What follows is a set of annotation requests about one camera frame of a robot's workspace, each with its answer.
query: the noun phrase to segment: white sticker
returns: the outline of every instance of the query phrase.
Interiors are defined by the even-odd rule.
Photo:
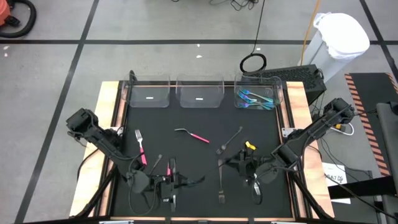
[[[334,181],[336,181],[340,184],[347,184],[347,176],[346,176],[346,172],[345,172],[345,167],[343,165],[329,164],[326,162],[322,162],[322,165],[323,165],[323,170],[325,171],[325,174],[329,178],[333,179]],[[336,183],[329,180],[328,178],[326,178],[326,182],[328,184],[328,187],[337,185]],[[351,204],[351,200],[349,198],[332,199],[331,201],[338,202],[338,203]]]

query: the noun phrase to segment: wooden table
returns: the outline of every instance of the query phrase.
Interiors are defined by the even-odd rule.
[[[95,114],[98,117],[99,125],[103,128],[111,126],[111,120],[113,117],[114,107],[116,103],[119,103],[119,113],[116,119],[116,126],[120,126],[122,122],[122,111],[124,110],[124,100],[116,102],[116,95],[118,93],[119,82],[103,82],[99,91],[98,101],[95,109]],[[290,107],[292,110],[292,116],[294,120],[295,128],[305,128],[311,124],[310,111],[307,105],[307,98],[305,96],[305,90],[302,82],[287,82],[287,92],[290,99]],[[289,126],[289,120],[286,111],[285,102],[281,104],[282,116],[286,127]],[[317,142],[314,141],[311,146],[318,149]],[[89,155],[93,152],[96,147],[92,144],[88,144],[85,155]],[[99,187],[101,171],[104,162],[104,154],[101,151],[96,152],[92,158],[85,162],[80,172],[80,178],[78,180],[75,196],[73,199],[72,207],[70,210],[70,216],[79,213],[83,207],[90,200],[92,195]],[[307,188],[315,198],[315,200],[322,206],[322,208],[334,217],[333,207],[331,205],[328,187],[326,184],[326,178],[322,167],[322,161],[319,152],[313,148],[308,147],[305,150],[305,181]],[[299,188],[296,186],[298,207],[300,210],[300,216],[305,217],[305,206],[302,200],[302,194]],[[108,201],[109,186],[103,194],[102,206],[100,209],[100,215],[106,214],[106,202]],[[313,217],[317,217],[314,211],[312,211]],[[163,217],[113,217],[117,219],[133,219],[133,220],[165,220]],[[294,218],[255,218],[255,221],[292,221]],[[247,218],[172,218],[172,220],[209,220],[209,221],[248,221]]]

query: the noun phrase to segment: hazard stripe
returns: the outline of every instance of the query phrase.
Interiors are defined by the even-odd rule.
[[[357,110],[365,111],[365,108],[363,108],[362,106],[358,106],[358,105],[355,105],[355,106],[356,106]]]
[[[386,169],[382,169],[379,167],[379,170],[382,174],[390,175],[390,172],[388,172],[388,170],[386,170]]]
[[[383,163],[383,162],[379,162],[379,161],[376,161],[376,162],[377,162],[377,165],[378,165],[379,167],[387,168],[387,164],[385,164],[385,163]]]
[[[374,137],[374,136],[372,136],[370,134],[367,134],[366,136],[368,137],[368,139],[376,141],[376,137]]]
[[[359,116],[359,118],[361,118],[361,121],[369,122],[369,120],[367,118],[364,118],[363,116]]]
[[[373,151],[373,152],[378,153],[378,154],[381,154],[380,149],[377,149],[377,148],[375,148],[375,147],[371,147],[371,148],[372,148],[372,151]]]
[[[388,74],[388,76],[389,76],[391,82],[393,83],[393,87],[396,89],[396,91],[398,93],[398,87],[395,85],[391,75]],[[349,75],[349,74],[345,74],[345,78],[346,78],[346,81],[347,81],[348,88],[349,88],[349,91],[351,93],[351,96],[354,99],[354,104],[355,104],[356,109],[360,113],[365,112],[365,108],[363,107],[363,104],[361,102],[361,98],[359,97],[358,91],[356,90],[355,83],[353,81],[352,76]],[[377,166],[378,166],[378,168],[380,170],[381,175],[382,176],[390,175],[390,172],[388,171],[388,166],[384,162],[384,157],[382,155],[381,150],[379,149],[379,144],[377,143],[377,139],[376,139],[376,137],[374,135],[374,132],[372,130],[372,126],[369,123],[369,119],[368,119],[367,114],[366,113],[360,114],[359,118],[361,119],[363,128],[364,128],[365,133],[366,133],[366,137],[368,138],[368,142],[369,142],[369,144],[371,146],[374,158],[375,158],[375,160],[377,162]]]
[[[368,133],[368,134],[374,134],[373,131],[370,130],[370,129],[368,129],[368,128],[365,128],[365,127],[364,127],[364,130],[365,130],[365,132]]]
[[[354,85],[348,85],[348,88],[349,88],[350,90],[356,90],[356,87],[355,87]]]
[[[355,103],[355,105],[359,105],[359,106],[362,106],[362,102],[360,102],[360,101],[358,101],[358,100],[354,100],[354,103]]]

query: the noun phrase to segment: blue fork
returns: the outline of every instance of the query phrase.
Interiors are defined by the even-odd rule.
[[[249,90],[240,90],[240,92],[242,92],[242,93],[245,94],[245,95],[256,96],[256,97],[258,97],[258,98],[261,98],[261,99],[266,100],[266,101],[271,102],[271,103],[274,102],[274,100],[271,99],[271,98],[268,98],[268,97],[265,97],[265,96],[257,95],[257,94],[255,94],[255,93],[250,92]]]
[[[243,93],[241,93],[241,92],[239,92],[238,95],[239,95],[239,97],[242,98],[246,103],[264,105],[264,106],[268,106],[268,107],[274,107],[274,103],[272,103],[272,102],[260,103],[260,102],[258,102],[256,99],[249,98],[248,96],[246,96],[245,94],[243,94]]]
[[[248,108],[249,106],[262,106],[263,108],[267,110],[272,110],[274,106],[266,106],[261,103],[238,103],[238,108]]]

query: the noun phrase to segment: clear plastic bin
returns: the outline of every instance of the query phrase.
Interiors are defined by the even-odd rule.
[[[217,108],[224,98],[223,77],[179,75],[175,95],[183,108]]]
[[[135,108],[165,108],[170,104],[169,75],[135,75],[124,82],[122,99]]]
[[[282,80],[279,77],[235,76],[234,104],[237,108],[273,110],[282,101]]]

